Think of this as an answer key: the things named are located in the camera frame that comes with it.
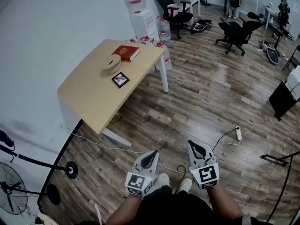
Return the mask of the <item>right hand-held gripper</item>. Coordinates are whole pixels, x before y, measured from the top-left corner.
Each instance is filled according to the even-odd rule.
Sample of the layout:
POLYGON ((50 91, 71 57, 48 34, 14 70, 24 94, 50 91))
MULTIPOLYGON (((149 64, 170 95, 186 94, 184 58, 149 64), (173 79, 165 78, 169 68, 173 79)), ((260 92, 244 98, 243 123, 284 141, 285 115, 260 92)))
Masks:
POLYGON ((188 140, 187 150, 191 165, 188 170, 198 187, 208 189, 217 185, 219 166, 216 157, 213 157, 211 147, 201 141, 188 140), (196 159, 206 161, 196 165, 196 159))

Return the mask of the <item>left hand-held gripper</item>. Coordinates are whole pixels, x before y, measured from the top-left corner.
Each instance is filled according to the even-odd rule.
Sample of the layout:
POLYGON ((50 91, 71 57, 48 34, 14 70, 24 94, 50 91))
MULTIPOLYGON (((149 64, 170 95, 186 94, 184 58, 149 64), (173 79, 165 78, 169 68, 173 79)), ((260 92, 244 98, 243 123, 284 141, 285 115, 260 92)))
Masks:
POLYGON ((127 173, 125 181, 126 190, 133 195, 144 197, 157 181, 155 173, 158 166, 159 152, 157 150, 140 155, 134 164, 132 171, 127 173))

